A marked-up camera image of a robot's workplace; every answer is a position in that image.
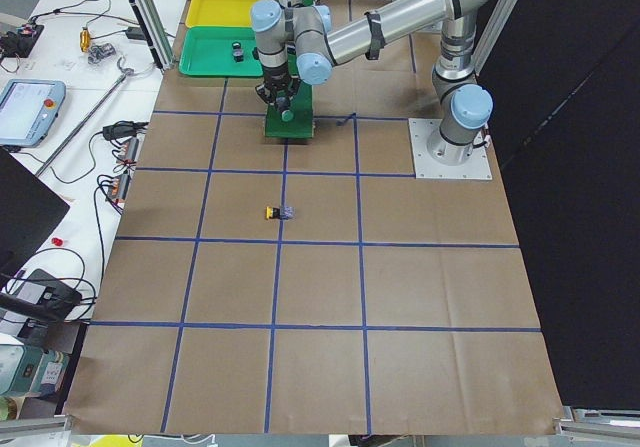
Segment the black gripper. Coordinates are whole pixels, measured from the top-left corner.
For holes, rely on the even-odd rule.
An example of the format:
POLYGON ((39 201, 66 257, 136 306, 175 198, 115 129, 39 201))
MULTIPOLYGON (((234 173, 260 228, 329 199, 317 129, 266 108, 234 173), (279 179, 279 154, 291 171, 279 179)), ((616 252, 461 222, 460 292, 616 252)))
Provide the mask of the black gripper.
POLYGON ((300 85, 300 78, 287 69, 264 69, 263 82, 255 87, 255 92, 268 105, 290 107, 300 85))

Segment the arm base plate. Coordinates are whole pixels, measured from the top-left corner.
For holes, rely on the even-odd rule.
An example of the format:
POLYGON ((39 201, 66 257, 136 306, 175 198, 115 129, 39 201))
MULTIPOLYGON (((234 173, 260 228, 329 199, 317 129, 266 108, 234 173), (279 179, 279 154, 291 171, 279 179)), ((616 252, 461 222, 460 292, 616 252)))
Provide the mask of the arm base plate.
POLYGON ((488 147, 478 132, 466 146, 447 142, 440 119, 409 118, 415 177, 419 180, 491 181, 488 147))

